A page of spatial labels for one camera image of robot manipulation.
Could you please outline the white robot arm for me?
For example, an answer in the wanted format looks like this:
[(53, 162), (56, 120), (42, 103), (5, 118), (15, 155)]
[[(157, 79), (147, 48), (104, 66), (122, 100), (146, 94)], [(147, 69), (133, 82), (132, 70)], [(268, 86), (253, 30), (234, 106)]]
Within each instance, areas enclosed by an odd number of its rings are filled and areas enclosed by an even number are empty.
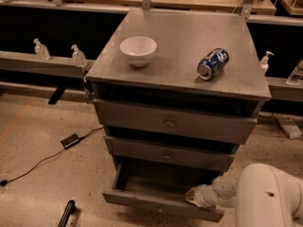
[(195, 186), (186, 201), (202, 208), (233, 207), (236, 227), (303, 225), (303, 180), (265, 164), (247, 166), (236, 179), (222, 175)]

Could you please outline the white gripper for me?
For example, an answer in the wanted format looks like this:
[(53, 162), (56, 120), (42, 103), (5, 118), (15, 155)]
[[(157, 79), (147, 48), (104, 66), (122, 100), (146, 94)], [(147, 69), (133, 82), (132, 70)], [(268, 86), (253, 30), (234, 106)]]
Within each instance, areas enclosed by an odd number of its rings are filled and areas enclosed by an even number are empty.
[(189, 189), (186, 196), (194, 197), (194, 199), (186, 199), (186, 201), (203, 208), (216, 205), (219, 200), (219, 195), (214, 190), (213, 186), (206, 184)]

